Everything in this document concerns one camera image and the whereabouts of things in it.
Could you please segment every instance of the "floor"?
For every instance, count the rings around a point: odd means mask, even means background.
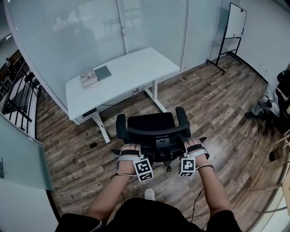
[[[258,120],[255,123],[244,117],[266,84],[251,69],[243,64],[239,66],[231,57],[222,58],[220,66],[227,71],[225,75],[213,65],[203,64],[162,82],[159,84],[159,100],[174,115],[175,107],[185,109],[192,137],[208,137],[204,145],[211,155],[210,161],[227,189],[241,229],[248,231],[274,193],[250,193],[249,190],[278,183],[283,170],[281,164],[287,155],[284,151],[282,159],[270,162],[269,152],[276,148],[274,141],[280,138],[279,132],[276,130],[275,136],[263,136],[265,122]],[[116,137],[116,116],[156,112],[159,112],[158,108],[144,92],[103,111],[101,118],[113,136],[111,143],[105,144],[93,120],[76,126],[47,93],[41,96],[38,139],[46,151],[55,186],[52,196],[61,215],[86,211],[93,198],[110,181],[116,162],[110,149],[123,145]],[[98,143],[97,147],[90,149],[93,142]],[[255,144],[255,154],[245,175]],[[142,198],[146,188],[153,188],[156,200],[177,207],[186,218],[191,217],[202,183],[198,173],[189,179],[179,178],[178,164],[178,160],[172,163],[171,173],[167,173],[164,166],[154,167],[155,178],[152,180],[139,183],[132,178],[124,190],[125,198]],[[209,219],[208,212],[202,194],[196,203],[193,222],[203,228]]]

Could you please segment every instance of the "white desk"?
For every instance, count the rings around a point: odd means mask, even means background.
[[[152,82],[152,92],[148,88],[145,91],[160,110],[166,112],[166,109],[157,100],[156,80],[179,73],[180,68],[177,65],[152,48],[145,48],[118,57],[94,69],[104,65],[108,67],[112,75],[101,80],[101,83],[97,82],[91,85],[91,88],[84,89],[82,87],[80,76],[66,83],[70,120],[74,120],[89,110],[150,82]],[[99,113],[96,111],[91,116],[99,125],[106,143],[110,142]]]

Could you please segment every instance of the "chair seat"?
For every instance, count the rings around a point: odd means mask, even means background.
[[[161,131],[175,128],[172,113],[157,113],[128,118],[128,127],[141,131]]]

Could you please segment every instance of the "whiteboard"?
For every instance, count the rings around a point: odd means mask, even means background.
[[[225,38],[241,37],[246,21],[247,12],[231,3],[230,15],[227,22],[227,33]]]

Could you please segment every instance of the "white shoe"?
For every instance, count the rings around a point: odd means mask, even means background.
[[[155,193],[153,189],[148,188],[144,192],[145,200],[155,201]]]

